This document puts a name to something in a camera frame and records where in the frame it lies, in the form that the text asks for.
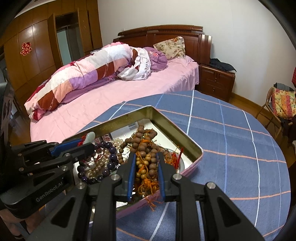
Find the open wardrobe door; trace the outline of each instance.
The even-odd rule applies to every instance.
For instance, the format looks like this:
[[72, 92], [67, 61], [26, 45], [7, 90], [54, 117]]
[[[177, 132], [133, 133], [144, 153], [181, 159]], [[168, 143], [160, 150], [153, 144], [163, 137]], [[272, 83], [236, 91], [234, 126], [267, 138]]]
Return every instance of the open wardrobe door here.
[[79, 9], [77, 9], [77, 14], [83, 52], [84, 55], [88, 55], [90, 51], [94, 49], [89, 27], [89, 15], [87, 10], [80, 11]]
[[57, 40], [57, 27], [54, 13], [47, 19], [49, 42], [52, 49], [54, 64], [57, 69], [63, 66], [61, 53], [59, 51], [59, 43]]

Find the metal pin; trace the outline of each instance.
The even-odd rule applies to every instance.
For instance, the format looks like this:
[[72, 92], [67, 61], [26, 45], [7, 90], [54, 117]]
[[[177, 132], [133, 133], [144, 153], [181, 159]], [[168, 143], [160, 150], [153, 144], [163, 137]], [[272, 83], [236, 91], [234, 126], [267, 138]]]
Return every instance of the metal pin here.
[[175, 173], [175, 174], [173, 175], [173, 179], [175, 179], [175, 180], [180, 180], [181, 178], [182, 178], [182, 175], [179, 174], [179, 173]]
[[65, 172], [68, 170], [68, 167], [67, 166], [62, 166], [62, 170]]
[[83, 182], [80, 182], [80, 183], [77, 183], [76, 187], [81, 190], [86, 187], [86, 184]]
[[213, 182], [209, 182], [209, 183], [207, 183], [207, 187], [208, 187], [209, 189], [214, 189], [214, 188], [216, 187], [216, 184], [213, 183]]
[[120, 176], [118, 175], [118, 174], [113, 174], [112, 176], [111, 176], [111, 179], [113, 180], [113, 181], [116, 181], [116, 180], [118, 180], [120, 178]]

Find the wooden headboard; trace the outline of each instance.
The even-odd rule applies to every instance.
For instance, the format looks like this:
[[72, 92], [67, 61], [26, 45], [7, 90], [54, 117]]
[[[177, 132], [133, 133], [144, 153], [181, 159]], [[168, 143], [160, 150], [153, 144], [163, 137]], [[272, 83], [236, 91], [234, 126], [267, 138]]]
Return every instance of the wooden headboard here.
[[199, 64], [210, 63], [212, 36], [202, 34], [203, 27], [194, 25], [158, 25], [134, 28], [118, 33], [113, 42], [123, 42], [133, 47], [153, 47], [161, 41], [181, 36], [185, 41], [186, 55]]

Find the blue plaid tablecloth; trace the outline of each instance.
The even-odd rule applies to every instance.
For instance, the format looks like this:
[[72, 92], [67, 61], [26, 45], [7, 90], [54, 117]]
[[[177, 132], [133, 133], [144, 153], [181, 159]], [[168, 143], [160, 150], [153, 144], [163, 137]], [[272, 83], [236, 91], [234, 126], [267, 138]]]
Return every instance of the blue plaid tablecloth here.
[[[198, 91], [117, 104], [82, 130], [145, 105], [156, 107], [203, 148], [191, 180], [215, 182], [265, 240], [273, 240], [286, 222], [291, 191], [284, 155], [268, 131], [249, 113]], [[117, 240], [172, 241], [175, 225], [175, 203], [159, 204], [154, 212], [146, 206], [117, 220]]]

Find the floral pillow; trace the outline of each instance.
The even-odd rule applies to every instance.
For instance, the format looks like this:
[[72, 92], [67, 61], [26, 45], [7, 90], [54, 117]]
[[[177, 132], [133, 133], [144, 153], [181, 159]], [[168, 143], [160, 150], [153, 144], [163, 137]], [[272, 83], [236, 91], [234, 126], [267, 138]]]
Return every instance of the floral pillow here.
[[154, 44], [153, 47], [163, 52], [168, 60], [176, 57], [185, 58], [184, 38], [180, 36]]
[[276, 116], [284, 119], [292, 119], [296, 114], [295, 92], [283, 91], [273, 87], [272, 108]]

